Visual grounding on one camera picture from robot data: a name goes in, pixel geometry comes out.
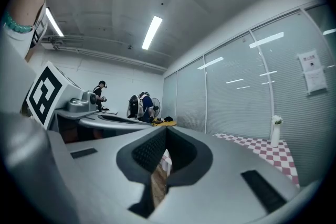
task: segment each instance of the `teal beaded bracelet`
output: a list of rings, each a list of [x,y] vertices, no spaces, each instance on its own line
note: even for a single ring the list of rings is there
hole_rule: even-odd
[[[33,29],[33,27],[31,25],[19,25],[19,24],[17,24],[13,20],[13,18],[9,15],[8,12],[5,13],[4,21],[5,21],[5,24],[7,25],[7,27],[9,27],[10,29],[12,29],[13,31],[18,32],[18,33],[22,33],[22,34],[28,33]]]

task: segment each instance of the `white wall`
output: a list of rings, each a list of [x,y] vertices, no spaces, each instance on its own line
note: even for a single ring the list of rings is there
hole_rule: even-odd
[[[102,95],[108,100],[103,105],[117,110],[119,116],[126,116],[128,100],[143,90],[162,103],[163,77],[150,69],[43,47],[36,50],[29,65],[39,72],[46,61],[51,61],[85,90],[92,91],[104,80],[108,87],[102,90]]]
[[[235,17],[220,25],[210,35],[202,39],[185,54],[174,61],[163,77],[171,75],[184,65],[202,56],[211,49],[223,44],[234,36],[290,9],[316,0],[259,0]]]

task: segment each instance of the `white vase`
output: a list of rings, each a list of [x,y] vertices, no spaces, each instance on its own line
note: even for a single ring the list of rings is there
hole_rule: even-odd
[[[279,140],[280,140],[280,124],[275,124],[272,133],[271,146],[277,147],[279,145]]]

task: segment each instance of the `fluorescent light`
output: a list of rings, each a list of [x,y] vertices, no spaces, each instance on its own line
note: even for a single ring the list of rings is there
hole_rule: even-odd
[[[198,69],[199,69],[199,70],[202,70],[204,67],[211,66],[211,65],[213,65],[214,63],[217,63],[217,62],[222,61],[222,60],[224,60],[224,58],[223,58],[223,57],[219,57],[219,58],[217,58],[216,60],[213,60],[213,61],[207,63],[205,66],[201,66],[201,67],[199,67]]]
[[[323,34],[328,35],[328,34],[335,33],[335,32],[336,32],[336,29],[330,29],[330,30],[324,31]]]
[[[245,88],[250,88],[250,86],[246,86],[246,87],[237,88],[237,90],[239,90],[239,89],[245,89]]]
[[[58,34],[60,37],[63,37],[64,35],[63,35],[61,29],[59,29],[59,27],[58,27],[58,25],[57,25],[55,19],[53,18],[52,14],[51,14],[51,12],[50,12],[50,10],[49,10],[49,8],[47,8],[47,10],[46,10],[46,14],[47,14],[47,17],[48,17],[49,21],[51,22],[52,26],[54,27],[55,31],[57,32],[57,34]]]
[[[265,43],[268,43],[268,42],[271,42],[273,40],[276,40],[276,39],[279,39],[279,38],[282,38],[284,37],[284,32],[281,32],[281,33],[278,33],[276,35],[273,35],[273,36],[270,36],[270,37],[267,37],[267,38],[264,38],[262,40],[259,40],[257,42],[254,42],[252,44],[250,44],[250,48],[254,48],[254,47],[257,47],[259,45],[262,45],[262,44],[265,44]]]
[[[156,31],[158,30],[160,24],[162,22],[162,19],[161,18],[158,18],[156,16],[154,16],[153,20],[152,20],[152,23],[151,23],[151,26],[149,27],[148,29],[148,32],[147,32],[147,35],[145,37],[145,40],[143,42],[143,45],[142,45],[142,48],[145,49],[145,50],[148,50],[154,36],[155,36],[155,33]]]
[[[277,71],[272,71],[272,72],[269,72],[269,73],[265,73],[265,74],[261,74],[261,75],[259,75],[259,76],[266,76],[267,74],[274,74],[274,73],[276,73]]]
[[[244,79],[237,79],[237,80],[229,81],[229,82],[227,82],[226,84],[233,83],[233,82],[237,82],[237,81],[242,81],[242,80],[244,80]]]
[[[274,83],[275,81],[271,81],[271,83]],[[268,84],[269,82],[266,82],[266,83],[262,83],[261,85],[265,85],[265,84]]]

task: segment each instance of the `ceiling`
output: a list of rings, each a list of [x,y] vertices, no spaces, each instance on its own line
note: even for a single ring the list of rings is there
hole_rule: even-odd
[[[220,24],[258,0],[46,1],[66,36],[65,46],[167,68]],[[149,50],[143,50],[142,43],[154,16],[163,22]],[[53,35],[51,27],[47,35]]]

